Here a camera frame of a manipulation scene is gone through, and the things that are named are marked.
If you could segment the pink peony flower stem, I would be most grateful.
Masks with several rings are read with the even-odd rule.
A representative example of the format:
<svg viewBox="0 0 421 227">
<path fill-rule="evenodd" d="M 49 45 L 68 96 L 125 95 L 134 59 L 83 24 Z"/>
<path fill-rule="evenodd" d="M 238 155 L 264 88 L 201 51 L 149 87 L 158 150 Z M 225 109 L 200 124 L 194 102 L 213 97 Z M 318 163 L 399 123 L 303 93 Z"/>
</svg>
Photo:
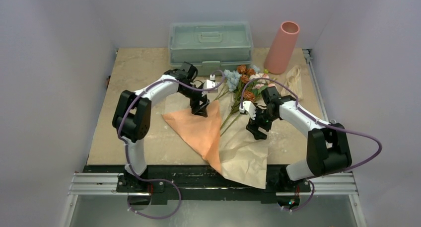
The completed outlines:
<svg viewBox="0 0 421 227">
<path fill-rule="evenodd" d="M 244 88 L 245 83 L 240 82 L 237 88 L 232 91 L 230 96 L 230 105 L 228 106 L 228 114 L 224 118 L 221 127 L 220 135 L 223 136 L 227 130 L 239 119 L 239 107 L 240 99 L 242 95 L 242 89 Z M 257 101 L 262 98 L 262 91 L 265 88 L 275 86 L 273 83 L 268 83 L 264 81 L 254 81 L 249 86 L 247 86 L 244 94 L 245 101 L 252 101 L 254 104 L 257 104 Z"/>
</svg>

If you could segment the orange wrapping paper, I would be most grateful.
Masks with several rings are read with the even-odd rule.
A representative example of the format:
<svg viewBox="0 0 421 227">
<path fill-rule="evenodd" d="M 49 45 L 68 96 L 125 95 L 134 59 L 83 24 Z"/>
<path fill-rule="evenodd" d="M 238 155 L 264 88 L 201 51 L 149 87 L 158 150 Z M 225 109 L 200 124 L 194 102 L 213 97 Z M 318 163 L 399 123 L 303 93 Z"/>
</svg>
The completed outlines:
<svg viewBox="0 0 421 227">
<path fill-rule="evenodd" d="M 247 115 L 229 117 L 232 94 L 211 101 L 208 117 L 193 115 L 189 99 L 175 94 L 165 99 L 162 118 L 183 146 L 194 151 L 225 179 L 264 189 L 266 185 L 268 143 L 257 141 L 246 130 Z"/>
</svg>

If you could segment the beige ribbon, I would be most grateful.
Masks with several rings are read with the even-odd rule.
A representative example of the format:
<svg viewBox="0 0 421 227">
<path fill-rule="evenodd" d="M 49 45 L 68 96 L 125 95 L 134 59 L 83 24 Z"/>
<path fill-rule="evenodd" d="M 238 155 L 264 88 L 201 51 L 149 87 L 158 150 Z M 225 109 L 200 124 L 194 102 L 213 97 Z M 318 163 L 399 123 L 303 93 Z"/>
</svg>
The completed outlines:
<svg viewBox="0 0 421 227">
<path fill-rule="evenodd" d="M 301 65 L 295 65 L 287 72 L 285 82 L 283 83 L 289 90 L 297 95 L 299 101 L 303 99 L 301 71 Z"/>
</svg>

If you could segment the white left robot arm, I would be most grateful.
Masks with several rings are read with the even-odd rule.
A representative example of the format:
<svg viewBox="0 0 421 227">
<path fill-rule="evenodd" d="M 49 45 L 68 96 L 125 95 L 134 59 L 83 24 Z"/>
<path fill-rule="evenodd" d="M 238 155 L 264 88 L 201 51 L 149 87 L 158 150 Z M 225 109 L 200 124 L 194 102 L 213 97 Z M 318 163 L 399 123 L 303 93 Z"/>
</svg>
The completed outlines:
<svg viewBox="0 0 421 227">
<path fill-rule="evenodd" d="M 113 116 L 112 126 L 118 138 L 124 142 L 125 170 L 132 176 L 129 186 L 137 192 L 147 188 L 148 178 L 143 175 L 147 168 L 144 157 L 144 138 L 151 125 L 152 107 L 166 97 L 180 93 L 190 100 L 191 113 L 207 117 L 209 100 L 205 86 L 194 85 L 198 69 L 184 62 L 179 69 L 166 71 L 158 80 L 137 91 L 125 90 L 120 94 Z"/>
</svg>

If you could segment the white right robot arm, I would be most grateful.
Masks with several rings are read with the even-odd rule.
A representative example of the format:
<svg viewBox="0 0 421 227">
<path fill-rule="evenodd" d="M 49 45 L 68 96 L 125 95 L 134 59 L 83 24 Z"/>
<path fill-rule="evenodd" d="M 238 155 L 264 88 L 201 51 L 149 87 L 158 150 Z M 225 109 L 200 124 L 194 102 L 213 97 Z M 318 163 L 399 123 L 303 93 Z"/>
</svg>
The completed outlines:
<svg viewBox="0 0 421 227">
<path fill-rule="evenodd" d="M 307 113 L 291 95 L 281 96 L 275 87 L 262 92 L 265 106 L 243 101 L 240 112 L 249 116 L 246 130 L 254 139 L 265 140 L 275 120 L 287 121 L 307 138 L 306 157 L 282 168 L 279 185 L 290 191 L 298 181 L 341 171 L 350 167 L 351 152 L 347 135 L 339 132 L 341 124 L 330 124 Z"/>
</svg>

